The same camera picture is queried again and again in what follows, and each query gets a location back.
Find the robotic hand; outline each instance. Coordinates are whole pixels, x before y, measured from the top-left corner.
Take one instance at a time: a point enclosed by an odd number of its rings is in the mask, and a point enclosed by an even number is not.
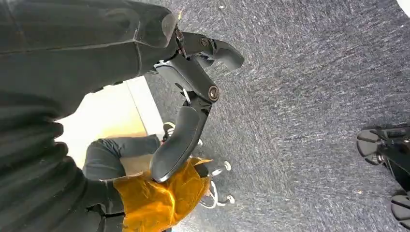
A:
[[[219,88],[201,65],[210,66],[220,60],[233,70],[244,62],[239,52],[225,42],[181,32],[177,27],[175,38],[178,44],[175,55],[159,61],[150,71],[171,81],[186,98],[172,137],[151,160],[151,175],[157,182],[166,181],[187,161],[198,143],[212,104],[219,99]]]

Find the leg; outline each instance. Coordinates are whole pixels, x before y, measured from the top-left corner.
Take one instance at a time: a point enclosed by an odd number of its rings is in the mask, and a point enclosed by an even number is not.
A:
[[[125,176],[120,158],[154,153],[160,146],[156,135],[140,138],[99,139],[87,149],[84,175],[92,180]]]

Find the carpeted floor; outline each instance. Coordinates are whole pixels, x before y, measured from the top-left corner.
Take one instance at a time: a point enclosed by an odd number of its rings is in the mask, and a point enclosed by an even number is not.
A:
[[[197,207],[178,232],[405,231],[389,209],[400,187],[355,145],[363,127],[410,120],[410,19],[395,0],[149,2],[246,58],[206,70],[222,96],[199,151],[232,164],[215,180],[237,204]],[[147,81],[174,120],[183,98],[164,78]]]

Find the shoe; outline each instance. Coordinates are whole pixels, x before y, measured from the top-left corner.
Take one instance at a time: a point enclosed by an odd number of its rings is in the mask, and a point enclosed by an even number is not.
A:
[[[166,123],[164,123],[162,128],[164,129],[164,132],[165,132],[165,135],[162,138],[162,142],[165,143],[165,141],[167,141],[172,136],[172,134],[174,133],[175,124],[173,122],[166,122]],[[203,145],[204,145],[204,143],[202,142],[201,139],[199,139],[198,147],[202,147]]]

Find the gold fabric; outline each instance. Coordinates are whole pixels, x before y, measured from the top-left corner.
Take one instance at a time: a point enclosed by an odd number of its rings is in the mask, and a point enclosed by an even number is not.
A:
[[[190,158],[164,183],[149,172],[115,179],[125,211],[122,231],[161,232],[180,222],[209,189],[209,177],[201,178],[194,168],[207,161]]]

